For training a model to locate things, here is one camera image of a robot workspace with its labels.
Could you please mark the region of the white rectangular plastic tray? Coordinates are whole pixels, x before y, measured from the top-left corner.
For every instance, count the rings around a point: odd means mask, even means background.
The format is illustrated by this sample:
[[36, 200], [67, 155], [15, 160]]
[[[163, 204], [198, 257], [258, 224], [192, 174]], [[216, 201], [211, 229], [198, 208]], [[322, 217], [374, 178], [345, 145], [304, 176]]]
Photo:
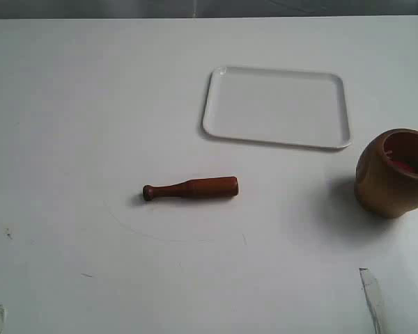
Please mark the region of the white rectangular plastic tray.
[[343, 82], [327, 72], [218, 67], [201, 125], [224, 140], [323, 150], [352, 142]]

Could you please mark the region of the brown wooden pestle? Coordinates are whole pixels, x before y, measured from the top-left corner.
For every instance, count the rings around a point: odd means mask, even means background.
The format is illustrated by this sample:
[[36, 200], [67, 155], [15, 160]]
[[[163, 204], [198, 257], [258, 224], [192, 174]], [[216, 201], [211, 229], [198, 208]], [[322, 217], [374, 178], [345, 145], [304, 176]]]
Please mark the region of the brown wooden pestle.
[[142, 190], [145, 201], [157, 198], [231, 198], [238, 193], [238, 179], [234, 176], [194, 179], [169, 186], [145, 185]]

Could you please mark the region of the brown wooden mortar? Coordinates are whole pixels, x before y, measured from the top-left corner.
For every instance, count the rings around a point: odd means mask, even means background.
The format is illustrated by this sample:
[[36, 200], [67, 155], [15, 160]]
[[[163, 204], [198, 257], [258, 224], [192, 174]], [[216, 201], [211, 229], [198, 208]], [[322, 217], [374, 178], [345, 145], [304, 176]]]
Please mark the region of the brown wooden mortar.
[[[406, 173], [392, 159], [409, 161], [417, 172]], [[418, 208], [418, 131], [391, 129], [366, 146], [356, 167], [355, 197], [364, 209], [385, 218]]]

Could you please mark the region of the dark red object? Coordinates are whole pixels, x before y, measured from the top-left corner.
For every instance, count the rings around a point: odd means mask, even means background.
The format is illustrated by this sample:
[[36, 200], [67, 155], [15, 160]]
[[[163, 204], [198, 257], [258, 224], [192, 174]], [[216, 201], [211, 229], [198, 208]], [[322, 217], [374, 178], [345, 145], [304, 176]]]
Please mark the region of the dark red object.
[[416, 167], [411, 164], [409, 161], [401, 160], [401, 159], [392, 159], [391, 163], [393, 166], [404, 170], [406, 173], [416, 173]]

